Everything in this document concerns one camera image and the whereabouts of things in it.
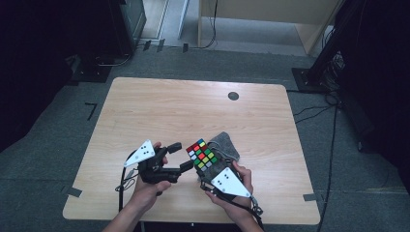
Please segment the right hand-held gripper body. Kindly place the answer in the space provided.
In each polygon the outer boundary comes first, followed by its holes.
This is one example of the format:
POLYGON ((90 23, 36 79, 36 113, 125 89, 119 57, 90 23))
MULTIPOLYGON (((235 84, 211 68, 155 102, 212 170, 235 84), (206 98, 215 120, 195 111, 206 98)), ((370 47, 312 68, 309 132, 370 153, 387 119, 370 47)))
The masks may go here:
POLYGON ((200 187, 204 190, 229 195, 231 199, 235 196, 250 198, 250 192, 230 167, 203 166, 196 173, 201 182, 200 187))

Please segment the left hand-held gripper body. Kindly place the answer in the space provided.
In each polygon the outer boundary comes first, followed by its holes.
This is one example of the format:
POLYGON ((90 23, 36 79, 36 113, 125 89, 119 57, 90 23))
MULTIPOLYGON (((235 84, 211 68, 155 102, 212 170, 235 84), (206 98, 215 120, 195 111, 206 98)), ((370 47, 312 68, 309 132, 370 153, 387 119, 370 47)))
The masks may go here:
POLYGON ((176 183, 182 173, 179 168, 163 167, 163 159, 167 154, 166 147, 155 148, 151 140, 147 139, 126 159, 124 167, 137 164, 138 175, 147 184, 161 181, 176 183))

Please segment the multicoloured puzzle cube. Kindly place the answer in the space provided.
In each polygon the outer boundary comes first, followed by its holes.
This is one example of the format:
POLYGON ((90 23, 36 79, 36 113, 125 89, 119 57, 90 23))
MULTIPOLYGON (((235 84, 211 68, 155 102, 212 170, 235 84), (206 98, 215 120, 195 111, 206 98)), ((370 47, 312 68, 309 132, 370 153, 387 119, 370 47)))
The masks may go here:
POLYGON ((186 149, 186 152, 193 161, 195 169, 202 172, 206 171, 219 161, 219 158, 211 151, 203 139, 199 139, 191 144, 186 149))

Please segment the grey cloth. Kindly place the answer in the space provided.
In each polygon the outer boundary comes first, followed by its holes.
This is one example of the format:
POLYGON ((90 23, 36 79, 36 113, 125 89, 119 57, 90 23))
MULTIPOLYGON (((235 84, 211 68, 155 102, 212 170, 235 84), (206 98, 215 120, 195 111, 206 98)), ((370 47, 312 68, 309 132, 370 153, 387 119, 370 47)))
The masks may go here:
POLYGON ((230 136, 225 131, 212 138, 206 145, 217 158, 217 162, 206 170, 199 168, 196 173, 202 184, 211 184, 211 181, 226 167, 233 168, 232 162, 238 161, 240 155, 234 147, 230 136))

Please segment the person's left hand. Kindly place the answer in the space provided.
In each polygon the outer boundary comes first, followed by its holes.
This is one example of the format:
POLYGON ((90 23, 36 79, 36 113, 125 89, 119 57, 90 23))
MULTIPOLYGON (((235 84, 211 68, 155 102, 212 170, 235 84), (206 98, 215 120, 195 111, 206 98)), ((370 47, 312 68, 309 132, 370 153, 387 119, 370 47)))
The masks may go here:
POLYGON ((158 193, 170 187, 171 184, 168 181, 161 181, 157 184, 147 184, 138 177, 129 205, 138 213, 146 213, 154 206, 158 193))

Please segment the person's right hand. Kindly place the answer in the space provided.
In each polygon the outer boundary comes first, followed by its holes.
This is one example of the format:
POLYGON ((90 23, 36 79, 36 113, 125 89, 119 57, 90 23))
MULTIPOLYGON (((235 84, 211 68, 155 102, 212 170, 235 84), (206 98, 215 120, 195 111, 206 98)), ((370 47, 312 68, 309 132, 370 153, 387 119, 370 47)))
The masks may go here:
POLYGON ((211 179, 213 190, 206 190, 211 201, 223 208, 227 216, 242 232, 258 232, 260 226, 251 213, 251 172, 239 166, 236 161, 233 167, 225 167, 211 179))

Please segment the black corner floor tape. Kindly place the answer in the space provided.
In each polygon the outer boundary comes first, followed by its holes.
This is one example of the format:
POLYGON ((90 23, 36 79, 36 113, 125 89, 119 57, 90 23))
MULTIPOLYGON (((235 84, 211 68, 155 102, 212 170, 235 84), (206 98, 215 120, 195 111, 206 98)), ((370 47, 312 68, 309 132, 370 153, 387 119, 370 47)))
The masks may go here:
POLYGON ((95 102, 85 102, 84 104, 91 107, 89 115, 87 117, 87 121, 90 121, 95 113, 98 104, 95 102))

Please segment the black metal stand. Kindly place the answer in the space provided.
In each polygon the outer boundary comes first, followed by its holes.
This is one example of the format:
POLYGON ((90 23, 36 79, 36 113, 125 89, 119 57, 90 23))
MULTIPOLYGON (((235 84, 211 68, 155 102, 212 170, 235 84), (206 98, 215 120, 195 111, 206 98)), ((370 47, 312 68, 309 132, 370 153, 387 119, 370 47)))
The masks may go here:
POLYGON ((348 0, 347 3, 341 5, 341 12, 337 12, 337 28, 310 69, 292 69, 299 92, 325 93, 329 91, 329 88, 324 85, 325 70, 329 66, 329 62, 337 54, 342 34, 347 30, 354 14, 360 7, 361 1, 348 0))

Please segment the black cabinet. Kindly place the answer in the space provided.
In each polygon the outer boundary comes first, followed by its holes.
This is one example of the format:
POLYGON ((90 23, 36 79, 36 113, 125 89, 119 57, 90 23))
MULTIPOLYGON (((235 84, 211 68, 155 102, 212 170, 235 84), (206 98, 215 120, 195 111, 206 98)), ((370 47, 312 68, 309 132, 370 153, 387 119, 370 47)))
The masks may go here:
POLYGON ((142 0, 109 0, 119 55, 132 55, 146 23, 142 0))

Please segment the dark curtain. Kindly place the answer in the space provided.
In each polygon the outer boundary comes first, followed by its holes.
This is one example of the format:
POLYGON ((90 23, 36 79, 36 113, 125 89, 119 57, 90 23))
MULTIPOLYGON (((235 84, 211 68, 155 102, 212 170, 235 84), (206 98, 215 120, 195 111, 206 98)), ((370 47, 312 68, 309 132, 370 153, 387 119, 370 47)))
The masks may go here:
POLYGON ((0 152, 32 128, 73 75, 109 46, 112 0, 0 0, 0 152))
POLYGON ((410 0, 347 0, 359 9, 342 29, 340 87, 371 128, 364 141, 410 190, 410 0))

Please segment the beige wooden furniture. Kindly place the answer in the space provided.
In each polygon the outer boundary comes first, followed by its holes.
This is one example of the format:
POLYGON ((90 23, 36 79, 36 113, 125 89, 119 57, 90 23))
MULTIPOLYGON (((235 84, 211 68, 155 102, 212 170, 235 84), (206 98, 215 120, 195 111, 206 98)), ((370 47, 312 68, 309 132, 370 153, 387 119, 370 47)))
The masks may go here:
POLYGON ((205 16, 294 23, 306 54, 311 55, 344 0, 199 0, 197 44, 205 16))

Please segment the black floor base plate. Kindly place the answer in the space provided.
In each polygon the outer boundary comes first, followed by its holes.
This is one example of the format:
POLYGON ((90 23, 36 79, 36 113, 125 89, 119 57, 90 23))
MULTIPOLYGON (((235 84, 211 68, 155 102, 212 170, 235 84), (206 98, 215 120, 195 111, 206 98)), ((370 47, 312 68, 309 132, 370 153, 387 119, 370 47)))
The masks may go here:
POLYGON ((73 60, 71 82, 106 83, 111 67, 101 64, 94 55, 76 55, 73 60))

